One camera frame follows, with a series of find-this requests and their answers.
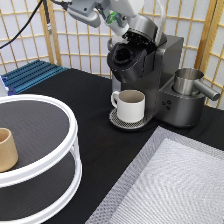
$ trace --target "cable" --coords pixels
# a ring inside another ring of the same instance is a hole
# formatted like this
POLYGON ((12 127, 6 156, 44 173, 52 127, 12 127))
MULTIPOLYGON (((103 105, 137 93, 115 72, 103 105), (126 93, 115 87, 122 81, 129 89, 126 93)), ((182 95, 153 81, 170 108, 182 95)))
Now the cable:
POLYGON ((40 2, 38 3, 38 5, 37 5, 37 7, 34 9, 34 11, 32 12, 32 14, 31 14, 31 16, 30 16, 30 18, 28 19, 28 21, 27 21, 27 23, 23 26, 23 28, 16 34, 16 36, 15 37, 13 37, 13 39, 12 40, 10 40, 9 42, 7 42, 6 44, 4 44, 4 45, 2 45, 1 47, 0 47, 0 49, 2 49, 2 48, 4 48, 4 47, 6 47, 7 45, 9 45, 9 44, 11 44, 22 32, 23 32, 23 30, 25 30, 25 28, 28 26, 28 24, 30 23, 30 21, 32 20, 32 18, 34 17, 34 15, 35 15, 35 13, 37 12, 37 10, 40 8, 40 6, 41 6, 41 4, 42 4, 42 2, 43 2, 44 0, 40 0, 40 2))

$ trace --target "black tabletop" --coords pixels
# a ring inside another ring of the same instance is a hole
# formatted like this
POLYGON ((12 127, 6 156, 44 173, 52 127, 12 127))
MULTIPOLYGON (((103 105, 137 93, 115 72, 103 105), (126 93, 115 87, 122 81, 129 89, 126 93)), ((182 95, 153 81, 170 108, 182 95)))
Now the black tabletop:
POLYGON ((70 203, 47 224, 85 223, 158 126, 224 150, 224 111, 204 107, 199 124, 177 129, 152 121, 126 133, 109 122, 111 80, 70 69, 25 91, 66 103, 78 121, 83 176, 70 203))

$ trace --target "coffee maker base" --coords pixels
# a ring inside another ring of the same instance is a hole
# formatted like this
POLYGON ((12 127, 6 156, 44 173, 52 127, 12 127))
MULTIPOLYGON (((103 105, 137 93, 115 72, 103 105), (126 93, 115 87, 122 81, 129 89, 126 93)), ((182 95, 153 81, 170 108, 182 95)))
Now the coffee maker base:
POLYGON ((140 120, 139 122, 136 123, 126 123, 121 121, 118 117, 117 117, 117 109, 113 109, 110 112, 109 115, 109 120, 111 122, 111 124, 113 124, 116 128, 119 128, 122 131, 128 131, 128 132, 133 132, 133 131, 138 131, 139 129, 145 127, 151 120, 152 120, 152 116, 149 114, 145 114, 144 118, 142 120, 140 120))

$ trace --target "shoji screen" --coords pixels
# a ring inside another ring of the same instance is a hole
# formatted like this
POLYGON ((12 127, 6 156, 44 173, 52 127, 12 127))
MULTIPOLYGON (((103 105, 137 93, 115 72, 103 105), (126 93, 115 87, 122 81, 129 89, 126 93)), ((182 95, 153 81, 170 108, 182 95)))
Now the shoji screen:
POLYGON ((201 70, 205 83, 221 93, 219 101, 207 101, 208 105, 224 110, 224 0, 219 0, 211 26, 201 70))
MULTIPOLYGON (((37 0, 0 0, 0 46, 17 34, 37 4, 37 0)), ((17 40, 0 50, 0 75, 36 59, 49 61, 45 38, 38 11, 17 40)))
MULTIPOLYGON (((193 68, 210 0, 161 0, 161 2, 167 12, 165 34, 184 37, 180 67, 193 68)), ((159 24, 160 12, 156 1, 146 0, 143 14, 159 24)))
POLYGON ((107 41, 112 36, 111 30, 104 22, 100 28, 95 29, 76 21, 55 4, 53 10, 62 65, 110 76, 106 56, 107 41))
MULTIPOLYGON (((161 1, 167 11, 165 33, 185 39, 180 67, 194 67, 210 0, 161 1)), ((77 22, 55 4, 53 11, 62 65, 109 76, 106 56, 107 41, 113 35, 111 30, 104 22, 98 29, 77 22)), ((159 23, 156 1, 146 0, 141 13, 159 23)))

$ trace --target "mesh mat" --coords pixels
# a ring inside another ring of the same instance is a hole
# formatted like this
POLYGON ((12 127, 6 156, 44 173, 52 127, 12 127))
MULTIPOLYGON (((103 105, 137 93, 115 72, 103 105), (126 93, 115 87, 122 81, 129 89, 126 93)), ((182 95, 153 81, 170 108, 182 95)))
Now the mesh mat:
POLYGON ((45 102, 15 101, 0 106, 0 127, 11 130, 19 155, 12 170, 27 166, 56 149, 69 131, 63 110, 45 102))
POLYGON ((223 170, 223 160, 165 139, 109 223, 221 224, 223 170))
POLYGON ((218 149, 207 146, 203 143, 186 138, 176 133, 165 130, 161 127, 157 128, 140 153, 136 156, 133 162, 128 166, 126 171, 107 194, 105 199, 98 206, 96 211, 87 220, 86 224, 106 224, 109 223, 114 212, 121 204, 122 200, 133 186, 140 173, 148 164, 162 141, 168 138, 190 148, 197 149, 208 155, 212 155, 219 159, 224 159, 224 153, 218 149))

